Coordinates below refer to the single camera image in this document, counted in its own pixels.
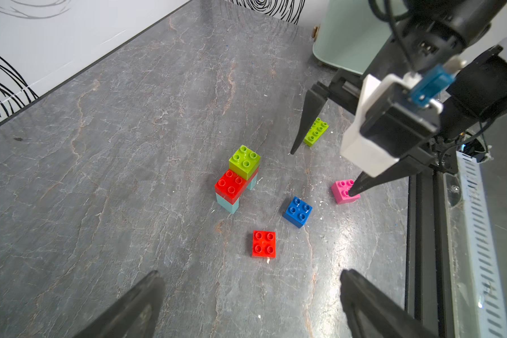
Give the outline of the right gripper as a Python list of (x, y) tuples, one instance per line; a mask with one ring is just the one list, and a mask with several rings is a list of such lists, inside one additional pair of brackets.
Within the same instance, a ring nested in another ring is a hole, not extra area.
[[(355, 119), (363, 80), (347, 70), (338, 70), (329, 85), (316, 83), (307, 91), (297, 137), (290, 151), (291, 155), (295, 154), (301, 146), (327, 101), (333, 101), (352, 112)], [(376, 177), (362, 172), (354, 180), (349, 196), (354, 197), (378, 185), (423, 172), (435, 162), (435, 155), (429, 150), (429, 141), (412, 150), (408, 156)]]

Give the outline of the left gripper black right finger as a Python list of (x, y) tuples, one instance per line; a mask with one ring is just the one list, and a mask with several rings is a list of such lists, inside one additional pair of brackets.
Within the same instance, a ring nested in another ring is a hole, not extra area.
[(342, 270), (340, 300), (352, 337), (434, 337), (356, 270)]

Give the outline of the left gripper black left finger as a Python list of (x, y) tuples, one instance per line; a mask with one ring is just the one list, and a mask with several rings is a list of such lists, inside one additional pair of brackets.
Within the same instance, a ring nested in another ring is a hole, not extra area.
[(163, 305), (165, 284), (151, 271), (76, 337), (152, 337)]

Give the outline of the long green lego brick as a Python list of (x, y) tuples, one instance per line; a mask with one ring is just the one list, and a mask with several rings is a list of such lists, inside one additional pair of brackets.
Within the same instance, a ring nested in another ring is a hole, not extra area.
[(327, 122), (322, 121), (320, 118), (316, 118), (311, 129), (309, 129), (307, 135), (304, 138), (304, 143), (309, 147), (312, 147), (327, 131), (328, 128), (329, 125)]

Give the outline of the pink lego brick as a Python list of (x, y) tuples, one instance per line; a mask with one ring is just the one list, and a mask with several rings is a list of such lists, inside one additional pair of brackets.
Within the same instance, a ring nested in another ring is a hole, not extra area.
[(360, 194), (353, 197), (349, 195), (349, 190), (353, 187), (353, 184), (353, 180), (341, 180), (332, 185), (331, 190), (337, 204), (348, 204), (360, 199)]

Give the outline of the blue lego brick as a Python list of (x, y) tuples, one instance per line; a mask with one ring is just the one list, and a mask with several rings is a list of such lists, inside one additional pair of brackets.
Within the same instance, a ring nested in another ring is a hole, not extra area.
[(313, 207), (305, 203), (298, 197), (294, 197), (287, 209), (283, 213), (283, 217), (297, 228), (302, 228), (312, 214)]

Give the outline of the small green lego brick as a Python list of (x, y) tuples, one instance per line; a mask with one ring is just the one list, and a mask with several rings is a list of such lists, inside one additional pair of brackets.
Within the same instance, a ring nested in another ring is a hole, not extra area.
[(229, 159), (229, 169), (245, 180), (249, 180), (259, 167), (261, 156), (245, 145), (241, 145)]

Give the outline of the cyan lego brick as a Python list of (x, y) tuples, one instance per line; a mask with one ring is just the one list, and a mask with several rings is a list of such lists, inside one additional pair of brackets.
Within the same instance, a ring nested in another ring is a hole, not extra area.
[(254, 187), (256, 186), (256, 184), (257, 184), (257, 175), (258, 175), (258, 171), (256, 171), (255, 174), (253, 175), (253, 177), (250, 179), (250, 183), (247, 186), (248, 190), (253, 190)]
[(239, 199), (235, 201), (235, 203), (230, 203), (224, 197), (221, 197), (219, 194), (216, 194), (217, 203), (224, 208), (230, 214), (234, 214), (239, 208)]

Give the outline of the small red lego brick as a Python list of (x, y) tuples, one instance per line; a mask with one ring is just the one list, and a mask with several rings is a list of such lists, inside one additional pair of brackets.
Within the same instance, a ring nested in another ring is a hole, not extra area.
[(275, 259), (276, 252), (276, 233), (269, 231), (255, 230), (252, 236), (253, 257)]

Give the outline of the long red lego brick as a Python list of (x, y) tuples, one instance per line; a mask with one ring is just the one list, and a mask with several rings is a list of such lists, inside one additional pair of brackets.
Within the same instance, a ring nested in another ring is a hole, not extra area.
[(259, 169), (257, 168), (253, 175), (246, 180), (231, 169), (228, 169), (215, 183), (215, 193), (230, 204), (235, 204), (258, 171)]

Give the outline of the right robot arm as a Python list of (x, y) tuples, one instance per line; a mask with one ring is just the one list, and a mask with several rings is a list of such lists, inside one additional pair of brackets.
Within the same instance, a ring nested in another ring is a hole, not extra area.
[(354, 115), (340, 154), (361, 170), (349, 194), (425, 170), (456, 173), (457, 150), (474, 142), (466, 130), (482, 130), (507, 114), (507, 61), (497, 45), (466, 63), (461, 57), (490, 29), (503, 1), (406, 1), (397, 15), (391, 3), (369, 3), (391, 35), (362, 75), (338, 70), (329, 85), (306, 93), (293, 149), (327, 101)]

